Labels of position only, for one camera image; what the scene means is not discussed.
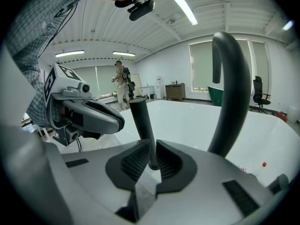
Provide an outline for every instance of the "camera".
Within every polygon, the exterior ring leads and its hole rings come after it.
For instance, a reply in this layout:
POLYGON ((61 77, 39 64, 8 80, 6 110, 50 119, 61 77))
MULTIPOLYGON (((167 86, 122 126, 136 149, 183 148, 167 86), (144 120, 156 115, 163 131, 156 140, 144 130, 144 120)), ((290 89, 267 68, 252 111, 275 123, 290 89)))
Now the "camera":
POLYGON ((135 2, 135 5, 128 9, 127 11, 130 13, 129 19, 131 21, 136 21, 140 17, 146 15, 154 9, 155 2, 153 0, 148 0, 144 3, 135 2))

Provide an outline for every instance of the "person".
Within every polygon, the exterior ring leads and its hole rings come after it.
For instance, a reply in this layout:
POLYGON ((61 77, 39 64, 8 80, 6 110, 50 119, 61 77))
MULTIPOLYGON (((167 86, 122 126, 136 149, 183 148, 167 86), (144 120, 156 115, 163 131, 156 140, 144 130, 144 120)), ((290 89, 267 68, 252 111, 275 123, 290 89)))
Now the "person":
POLYGON ((120 109, 125 109, 123 97, 126 99, 126 108, 129 108, 129 90, 125 79, 123 78, 124 66, 120 60, 116 61, 115 66, 117 67, 117 75, 112 79, 112 82, 118 81, 117 87, 117 98, 120 109))
MULTIPOLYGON (((43 94, 44 84, 39 81, 38 58, 61 29, 68 22, 74 6, 80 0, 28 0, 12 21, 5 37, 6 46, 20 71, 35 88, 36 94, 27 109, 32 121, 43 128, 51 124, 46 115, 43 94)), ((114 0, 115 6, 127 7, 136 0, 114 0)), ((53 105, 53 120, 65 116, 65 107, 53 105)))

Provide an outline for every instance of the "floor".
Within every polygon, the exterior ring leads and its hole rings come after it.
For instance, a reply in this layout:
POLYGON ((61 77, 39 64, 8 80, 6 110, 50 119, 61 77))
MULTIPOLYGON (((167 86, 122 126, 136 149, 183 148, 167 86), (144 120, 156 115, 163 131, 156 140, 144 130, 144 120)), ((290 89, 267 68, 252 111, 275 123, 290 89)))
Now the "floor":
MULTIPOLYGON (((147 99, 148 102, 156 101, 156 99, 147 99)), ((202 101, 191 101, 191 100, 185 100, 183 101, 185 103, 194 103, 194 104, 205 104, 205 105, 212 105, 211 102, 202 102, 202 101)), ((119 107, 118 103, 110 104, 110 106, 114 109, 116 109, 118 112, 122 111, 119 107)), ((299 123, 292 123, 290 121, 287 121, 287 124, 300 136, 300 124, 299 123)), ((57 136, 56 133, 49 134, 50 137, 57 136)), ((42 141, 48 142, 49 140, 46 138, 46 136, 41 138, 42 141)), ((99 140, 93 139, 93 138, 79 138, 81 144, 82 144, 82 150, 83 151, 91 151, 91 150, 98 150, 103 148, 109 148, 112 146, 118 145, 120 142, 116 137, 110 136, 110 135, 103 135, 99 140)), ((58 142, 54 142, 60 153, 73 153, 78 152, 78 145, 77 142, 74 141, 71 144, 69 144, 67 147, 61 145, 58 142)))

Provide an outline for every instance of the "ceiling light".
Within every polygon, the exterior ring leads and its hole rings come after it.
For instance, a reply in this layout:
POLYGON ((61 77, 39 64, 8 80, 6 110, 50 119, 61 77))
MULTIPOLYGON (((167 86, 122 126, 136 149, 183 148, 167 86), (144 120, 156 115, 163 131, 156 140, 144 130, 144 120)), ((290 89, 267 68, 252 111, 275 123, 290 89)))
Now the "ceiling light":
POLYGON ((198 22, 195 18, 195 15, 193 14, 192 10, 189 8, 187 2, 185 0, 174 0, 174 1, 177 2, 179 7, 182 9, 182 11, 186 14, 187 18, 192 23, 192 25, 193 26, 197 25, 198 22))
POLYGON ((284 27, 283 30, 289 30, 293 25, 293 21, 289 21, 284 27))
POLYGON ((55 56, 56 56, 57 58, 59 58, 59 57, 64 57, 64 56, 69 56, 69 55, 74 55, 74 54, 82 54, 82 53, 84 53, 84 50, 58 53, 58 54, 56 54, 55 56))
POLYGON ((134 57, 134 56, 135 56, 134 53, 128 53, 128 52, 116 52, 116 51, 114 51, 113 54, 114 54, 114 55, 131 56, 131 57, 134 57))

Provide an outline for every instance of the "window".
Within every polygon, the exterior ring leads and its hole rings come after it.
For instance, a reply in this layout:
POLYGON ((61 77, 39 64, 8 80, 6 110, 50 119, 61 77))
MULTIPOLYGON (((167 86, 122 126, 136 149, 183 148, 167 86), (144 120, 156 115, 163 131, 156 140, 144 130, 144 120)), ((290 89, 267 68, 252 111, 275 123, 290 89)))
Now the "window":
POLYGON ((90 85, 90 92, 93 94, 95 99, 98 99, 99 89, 96 78, 96 68, 93 67, 82 67, 74 69, 74 71, 87 83, 90 85))
MULTIPOLYGON (((237 41, 248 62, 250 78, 252 78, 252 63, 248 41, 237 41)), ((190 45, 189 49, 193 74, 193 91, 208 91, 207 86, 223 89, 223 70, 220 83, 215 84, 212 82, 212 41, 190 45)))
POLYGON ((117 83, 112 78, 117 75, 116 66, 97 66, 97 77, 101 98, 110 97, 117 91, 117 83))
POLYGON ((252 42, 256 59, 256 73, 262 79, 262 92, 269 94, 269 63, 264 43, 252 42))

